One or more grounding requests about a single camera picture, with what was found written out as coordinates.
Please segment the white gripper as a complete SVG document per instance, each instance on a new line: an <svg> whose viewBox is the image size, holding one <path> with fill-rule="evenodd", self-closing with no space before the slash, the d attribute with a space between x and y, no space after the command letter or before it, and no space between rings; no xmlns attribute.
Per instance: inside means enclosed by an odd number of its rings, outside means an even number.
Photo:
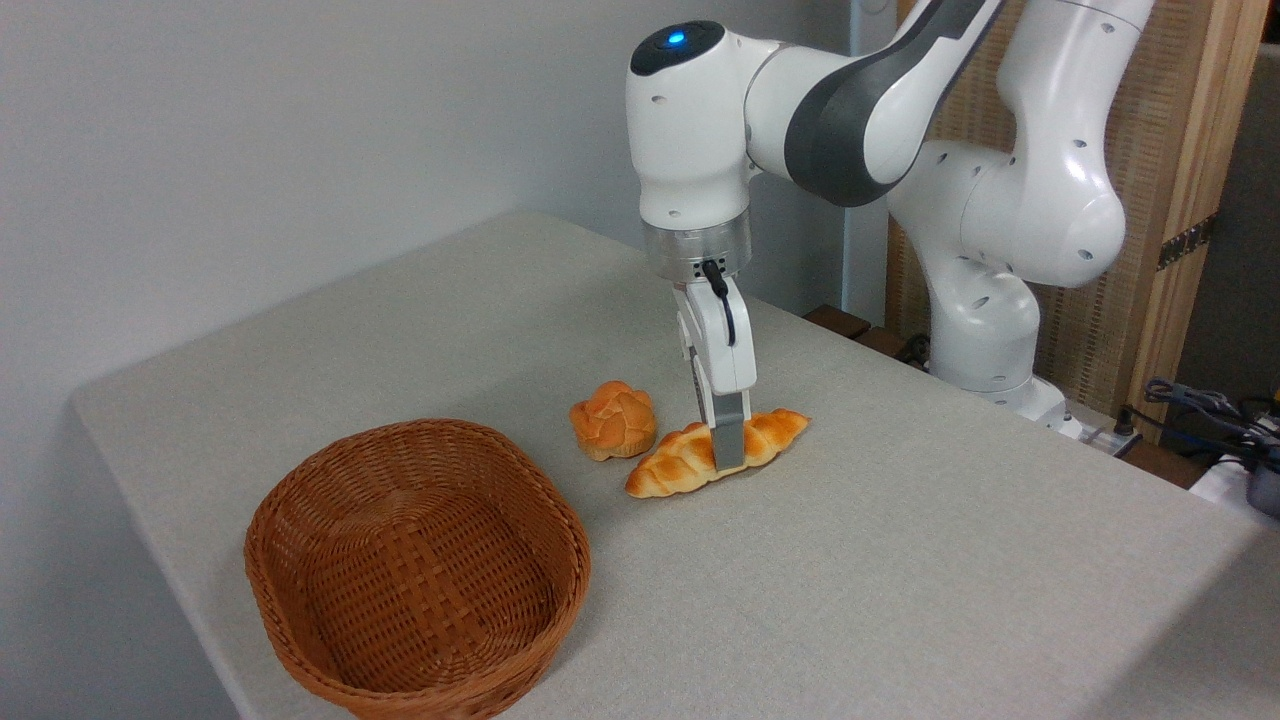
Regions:
<svg viewBox="0 0 1280 720"><path fill-rule="evenodd" d="M744 430L751 416L748 391L756 383L748 306L735 279L724 283L724 299L716 295L709 281L673 288L685 357L698 360L700 366L692 380L700 419L712 428L718 471L745 466Z"/></svg>

